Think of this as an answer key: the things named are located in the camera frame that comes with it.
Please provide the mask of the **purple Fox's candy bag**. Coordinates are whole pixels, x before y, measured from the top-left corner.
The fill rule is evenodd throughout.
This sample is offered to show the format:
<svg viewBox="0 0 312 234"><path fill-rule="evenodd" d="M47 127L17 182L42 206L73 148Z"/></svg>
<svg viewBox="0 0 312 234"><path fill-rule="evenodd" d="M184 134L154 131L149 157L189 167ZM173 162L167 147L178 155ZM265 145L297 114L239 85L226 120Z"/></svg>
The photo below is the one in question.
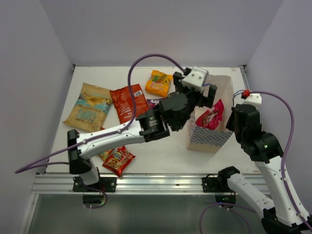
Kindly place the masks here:
<svg viewBox="0 0 312 234"><path fill-rule="evenodd" d="M163 100L163 98L147 99L147 103L148 103L149 109L153 109L156 105L158 105L160 103L161 100Z"/></svg>

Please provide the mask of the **orange mango candy bag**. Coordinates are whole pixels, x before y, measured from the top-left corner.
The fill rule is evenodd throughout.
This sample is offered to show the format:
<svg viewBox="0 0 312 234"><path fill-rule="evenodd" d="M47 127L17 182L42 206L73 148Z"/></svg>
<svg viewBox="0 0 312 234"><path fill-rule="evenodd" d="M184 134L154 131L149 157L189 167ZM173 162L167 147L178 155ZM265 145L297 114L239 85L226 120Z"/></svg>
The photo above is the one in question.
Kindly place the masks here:
<svg viewBox="0 0 312 234"><path fill-rule="evenodd" d="M166 98L169 93L172 80L172 75L153 70L149 80L145 84L145 91L148 94Z"/></svg>

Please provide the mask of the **pink snack packet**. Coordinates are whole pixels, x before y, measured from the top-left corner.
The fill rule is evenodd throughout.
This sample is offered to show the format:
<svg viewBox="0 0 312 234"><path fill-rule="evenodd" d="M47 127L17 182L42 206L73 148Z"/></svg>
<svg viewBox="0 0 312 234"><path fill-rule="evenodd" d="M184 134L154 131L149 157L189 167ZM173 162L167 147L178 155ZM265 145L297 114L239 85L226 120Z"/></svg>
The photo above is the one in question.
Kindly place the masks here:
<svg viewBox="0 0 312 234"><path fill-rule="evenodd" d="M224 104L220 99L196 120L196 125L209 130L216 130L223 120L223 112Z"/></svg>

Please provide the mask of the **checkered paper bag blue handles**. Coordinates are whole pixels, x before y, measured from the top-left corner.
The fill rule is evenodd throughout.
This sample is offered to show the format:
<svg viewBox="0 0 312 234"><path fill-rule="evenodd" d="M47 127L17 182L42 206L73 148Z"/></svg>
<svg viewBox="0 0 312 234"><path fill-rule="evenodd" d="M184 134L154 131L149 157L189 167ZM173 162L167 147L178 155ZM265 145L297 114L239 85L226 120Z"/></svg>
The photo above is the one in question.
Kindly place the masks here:
<svg viewBox="0 0 312 234"><path fill-rule="evenodd" d="M196 107L189 120L187 150L215 154L233 134L232 131L226 129L226 124L232 112L234 89L230 76L209 75L207 83L209 85L205 87L204 94L208 93L210 85L215 85L217 87L213 105L220 99L222 100L224 104L223 120L216 130L199 127L196 125L196 120L209 108Z"/></svg>

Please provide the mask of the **red chip bag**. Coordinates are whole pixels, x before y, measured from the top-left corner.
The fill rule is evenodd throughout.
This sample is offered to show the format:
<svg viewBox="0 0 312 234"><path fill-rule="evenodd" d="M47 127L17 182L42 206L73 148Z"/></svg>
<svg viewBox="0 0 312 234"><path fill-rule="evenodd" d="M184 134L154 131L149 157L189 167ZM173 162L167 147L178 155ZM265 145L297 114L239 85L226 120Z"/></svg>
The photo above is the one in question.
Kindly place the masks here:
<svg viewBox="0 0 312 234"><path fill-rule="evenodd" d="M131 86L134 92L136 103L136 117L149 110L149 106L142 88L139 84ZM131 99L129 87L123 87L117 90L110 90L110 95L113 100L119 122L121 124L130 121L133 117L134 106Z"/></svg>

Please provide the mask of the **red rice cracker snack bag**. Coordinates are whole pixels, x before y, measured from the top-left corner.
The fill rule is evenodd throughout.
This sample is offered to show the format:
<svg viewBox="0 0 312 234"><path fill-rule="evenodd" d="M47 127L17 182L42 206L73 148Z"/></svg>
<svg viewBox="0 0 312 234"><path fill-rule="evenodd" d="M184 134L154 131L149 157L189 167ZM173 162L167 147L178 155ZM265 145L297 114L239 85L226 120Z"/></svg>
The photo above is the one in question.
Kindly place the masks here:
<svg viewBox="0 0 312 234"><path fill-rule="evenodd" d="M120 146L111 150L102 166L121 177L123 171L135 158L136 156L130 153L125 146Z"/></svg>

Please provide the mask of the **orange Fox's fruits candy bag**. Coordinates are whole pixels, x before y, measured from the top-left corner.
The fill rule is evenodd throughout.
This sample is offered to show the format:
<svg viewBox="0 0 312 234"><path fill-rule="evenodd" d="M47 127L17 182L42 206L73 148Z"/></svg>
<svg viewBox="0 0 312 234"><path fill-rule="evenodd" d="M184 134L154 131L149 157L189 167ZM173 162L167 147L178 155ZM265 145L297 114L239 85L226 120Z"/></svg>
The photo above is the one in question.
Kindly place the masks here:
<svg viewBox="0 0 312 234"><path fill-rule="evenodd" d="M99 158L105 162L107 160L107 158L113 154L113 152L116 150L116 148L113 148L113 149L110 149L110 150L107 150L107 151L104 151L100 154L98 154Z"/></svg>

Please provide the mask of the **beige kraft chips bag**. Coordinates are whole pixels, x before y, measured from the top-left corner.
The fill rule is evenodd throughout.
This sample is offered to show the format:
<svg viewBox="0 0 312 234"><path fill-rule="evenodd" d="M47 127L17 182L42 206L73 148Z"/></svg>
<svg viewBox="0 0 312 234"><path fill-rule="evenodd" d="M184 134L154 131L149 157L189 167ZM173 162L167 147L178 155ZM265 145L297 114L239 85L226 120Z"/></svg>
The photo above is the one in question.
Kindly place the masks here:
<svg viewBox="0 0 312 234"><path fill-rule="evenodd" d="M99 131L113 103L110 90L83 83L79 97L64 124L87 132Z"/></svg>

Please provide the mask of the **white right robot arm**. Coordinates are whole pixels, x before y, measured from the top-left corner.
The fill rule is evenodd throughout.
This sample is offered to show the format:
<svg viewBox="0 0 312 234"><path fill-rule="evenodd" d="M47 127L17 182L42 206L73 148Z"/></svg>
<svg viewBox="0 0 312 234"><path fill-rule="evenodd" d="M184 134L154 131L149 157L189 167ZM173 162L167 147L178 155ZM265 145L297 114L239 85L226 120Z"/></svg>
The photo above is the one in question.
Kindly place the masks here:
<svg viewBox="0 0 312 234"><path fill-rule="evenodd" d="M299 234L312 226L312 216L293 191L286 168L281 167L283 151L275 135L262 130L260 113L250 104L238 104L226 125L236 141L260 171L271 197L246 181L234 166L218 172L217 185L222 191L237 192L259 215L268 234Z"/></svg>

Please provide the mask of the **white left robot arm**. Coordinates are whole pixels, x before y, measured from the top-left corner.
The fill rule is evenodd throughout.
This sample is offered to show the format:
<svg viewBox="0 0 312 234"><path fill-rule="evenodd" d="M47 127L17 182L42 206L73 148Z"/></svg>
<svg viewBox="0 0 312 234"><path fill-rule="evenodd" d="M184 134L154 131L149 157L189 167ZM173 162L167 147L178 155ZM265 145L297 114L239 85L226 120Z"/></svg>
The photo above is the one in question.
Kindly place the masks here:
<svg viewBox="0 0 312 234"><path fill-rule="evenodd" d="M183 129L195 107L211 108L217 87L211 85L204 95L204 85L209 72L193 67L184 74L173 74L175 91L161 100L153 109L114 128L89 134L76 130L67 133L69 171L74 175L75 192L104 192L105 183L92 157L120 146L159 140L170 131Z"/></svg>

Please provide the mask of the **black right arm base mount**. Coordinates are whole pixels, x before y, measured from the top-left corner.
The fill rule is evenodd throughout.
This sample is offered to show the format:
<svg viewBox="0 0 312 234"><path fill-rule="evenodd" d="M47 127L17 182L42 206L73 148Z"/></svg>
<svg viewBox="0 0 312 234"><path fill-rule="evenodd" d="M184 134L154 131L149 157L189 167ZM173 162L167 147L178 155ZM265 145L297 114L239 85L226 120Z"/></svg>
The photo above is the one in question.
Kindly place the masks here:
<svg viewBox="0 0 312 234"><path fill-rule="evenodd" d="M223 185L218 179L218 176L208 174L201 178L202 190L204 193L231 193L232 190L226 185Z"/></svg>

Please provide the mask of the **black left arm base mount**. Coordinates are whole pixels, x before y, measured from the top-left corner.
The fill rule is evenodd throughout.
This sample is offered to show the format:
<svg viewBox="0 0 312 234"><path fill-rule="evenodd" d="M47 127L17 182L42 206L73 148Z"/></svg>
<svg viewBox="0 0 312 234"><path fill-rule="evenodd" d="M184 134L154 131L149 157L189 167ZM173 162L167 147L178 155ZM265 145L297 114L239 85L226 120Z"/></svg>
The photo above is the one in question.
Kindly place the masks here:
<svg viewBox="0 0 312 234"><path fill-rule="evenodd" d="M85 185L80 176L73 178L73 192L90 193L90 192L105 192L114 193L117 186L116 177L100 177L99 182L92 185Z"/></svg>

